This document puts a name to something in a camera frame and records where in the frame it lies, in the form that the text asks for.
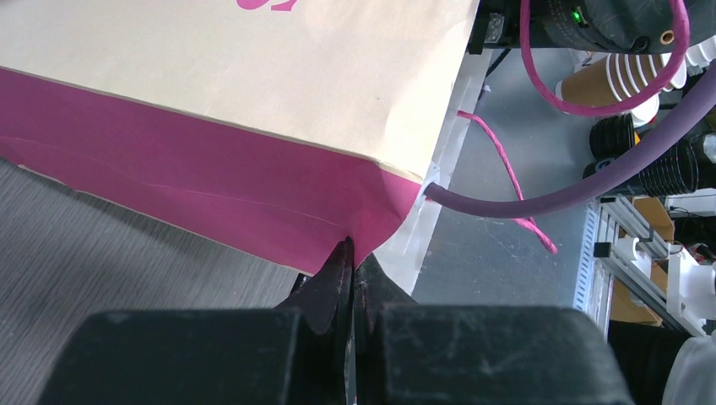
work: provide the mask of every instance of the black cable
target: black cable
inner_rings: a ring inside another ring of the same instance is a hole
[[[713,246],[716,246],[716,240],[713,235],[716,235],[716,225],[712,222],[711,217],[704,217],[696,213],[689,212],[688,209],[682,207],[669,207],[669,212],[681,212],[685,213],[685,218],[677,218],[676,224],[676,239],[678,239],[682,245],[686,244],[689,248],[702,245],[704,249],[697,248],[697,253],[703,255],[710,261],[716,259],[716,254],[713,253]]]
[[[682,251],[684,251],[684,248],[685,248],[684,244],[681,243],[681,242],[679,242],[678,240],[671,240],[671,241],[669,241],[669,243],[670,243],[671,245],[679,245],[679,250],[678,250],[678,251],[671,251],[671,250],[669,250],[669,256],[671,256],[671,255],[678,255],[679,253],[681,253]]]
[[[497,57],[497,59],[495,59],[495,61],[490,65],[490,67],[487,68],[487,73],[485,73],[485,78],[490,76],[492,74],[492,72],[495,72],[495,69],[497,69],[497,67],[500,66],[500,63],[502,63],[502,61],[505,60],[505,58],[507,57],[507,54],[509,54],[511,50],[512,50],[511,48],[502,50],[502,53],[500,53],[500,55]]]

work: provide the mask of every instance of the electronic equipment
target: electronic equipment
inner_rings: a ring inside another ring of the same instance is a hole
[[[482,0],[468,45],[519,47],[520,0]],[[716,2],[685,0],[691,44],[716,35]],[[610,53],[656,54],[674,45],[673,13],[667,0],[533,0],[529,24],[533,48],[572,48]]]

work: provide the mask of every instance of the cardboard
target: cardboard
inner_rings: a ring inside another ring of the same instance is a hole
[[[674,239],[674,222],[658,198],[639,198],[634,201],[634,207],[654,227],[654,231],[659,236],[664,240]],[[664,292],[666,291],[667,274],[657,264],[651,268],[651,280]],[[627,287],[619,280],[614,281],[610,319],[646,325],[661,325],[661,318],[649,308],[636,305]]]

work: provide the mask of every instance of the gray carpet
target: gray carpet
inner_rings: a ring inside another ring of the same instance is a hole
[[[36,401],[88,314],[271,306],[295,279],[0,159],[0,404]]]

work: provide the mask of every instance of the magenta bag bottom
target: magenta bag bottom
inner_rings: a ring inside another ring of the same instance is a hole
[[[0,89],[0,156],[304,273],[346,236],[365,258],[420,190],[368,160],[4,69]]]

